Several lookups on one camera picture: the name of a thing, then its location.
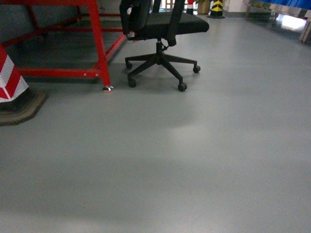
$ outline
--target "red and white striped cone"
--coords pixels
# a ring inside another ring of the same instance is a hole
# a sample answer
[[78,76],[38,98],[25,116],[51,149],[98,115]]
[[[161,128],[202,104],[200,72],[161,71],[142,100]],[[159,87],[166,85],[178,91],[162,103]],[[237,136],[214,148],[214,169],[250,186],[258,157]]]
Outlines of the red and white striped cone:
[[17,125],[35,116],[46,94],[30,91],[0,44],[0,126]]
[[0,46],[0,103],[15,100],[27,88],[19,70]]
[[189,15],[193,15],[193,2],[194,0],[188,0],[186,13]]

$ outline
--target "office chair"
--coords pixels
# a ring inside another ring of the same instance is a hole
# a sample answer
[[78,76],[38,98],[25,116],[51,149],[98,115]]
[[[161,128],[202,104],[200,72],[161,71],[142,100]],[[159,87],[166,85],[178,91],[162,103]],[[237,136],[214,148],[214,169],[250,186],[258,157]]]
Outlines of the office chair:
[[[175,0],[172,12],[159,12],[160,4],[161,0],[155,0],[153,11],[150,12],[150,0],[121,1],[120,14],[123,34],[127,35],[128,40],[157,39],[156,53],[125,58],[128,69],[133,66],[130,61],[145,61],[128,74],[128,85],[135,87],[136,81],[133,76],[157,64],[163,65],[179,80],[179,91],[185,91],[187,85],[183,82],[183,77],[171,65],[171,62],[193,64],[194,73],[198,73],[201,68],[195,60],[167,55],[164,54],[164,51],[168,47],[176,45],[176,35],[206,32],[209,29],[209,24],[196,16],[184,13],[185,0]],[[129,8],[132,8],[130,15],[127,13]],[[162,39],[167,40],[168,46],[162,43]]]

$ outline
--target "wall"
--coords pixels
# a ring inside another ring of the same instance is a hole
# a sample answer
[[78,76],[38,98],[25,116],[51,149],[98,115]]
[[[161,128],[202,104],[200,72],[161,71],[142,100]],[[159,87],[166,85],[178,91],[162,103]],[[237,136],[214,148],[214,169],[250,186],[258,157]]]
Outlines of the wall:
[[[121,0],[97,0],[99,12],[102,14],[119,14]],[[88,13],[86,7],[81,7],[82,13]]]
[[[48,26],[76,16],[75,7],[68,6],[33,6],[38,24]],[[25,6],[0,5],[0,42],[33,31]]]
[[224,15],[227,17],[244,17],[246,10],[243,0],[224,0]]

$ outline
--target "red table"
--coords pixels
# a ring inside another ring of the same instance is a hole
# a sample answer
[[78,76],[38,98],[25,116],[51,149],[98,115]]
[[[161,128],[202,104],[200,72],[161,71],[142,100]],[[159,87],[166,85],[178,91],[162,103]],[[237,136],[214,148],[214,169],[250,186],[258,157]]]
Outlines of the red table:
[[[98,62],[90,69],[42,69],[42,68],[19,68],[24,76],[49,76],[49,77],[85,77],[85,78],[101,78],[104,84],[104,91],[111,91],[113,87],[110,83],[109,71],[107,61],[111,59],[114,52],[120,47],[126,36],[121,34],[113,45],[104,51],[104,39],[102,32],[122,32],[122,28],[102,28],[100,22],[100,14],[98,13],[97,0],[0,0],[0,4],[4,5],[26,5],[29,16],[32,20],[34,32],[28,33],[9,41],[3,42],[1,45],[7,47],[9,45],[17,44],[25,39],[34,37],[36,35],[43,35],[49,31],[66,31],[66,32],[93,32],[95,39],[95,46],[98,55]],[[49,6],[76,6],[78,15],[65,21],[48,27],[39,27],[35,18],[32,5],[49,5]],[[79,6],[87,6],[91,28],[66,28],[61,27],[70,22],[81,19]]]

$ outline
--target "black rubber base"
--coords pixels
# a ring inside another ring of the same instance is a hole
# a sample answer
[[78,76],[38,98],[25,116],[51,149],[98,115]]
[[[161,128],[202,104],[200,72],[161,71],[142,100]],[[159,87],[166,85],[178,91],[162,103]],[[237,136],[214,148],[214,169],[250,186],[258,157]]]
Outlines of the black rubber base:
[[12,102],[0,103],[0,126],[18,125],[33,118],[47,94],[27,89]]

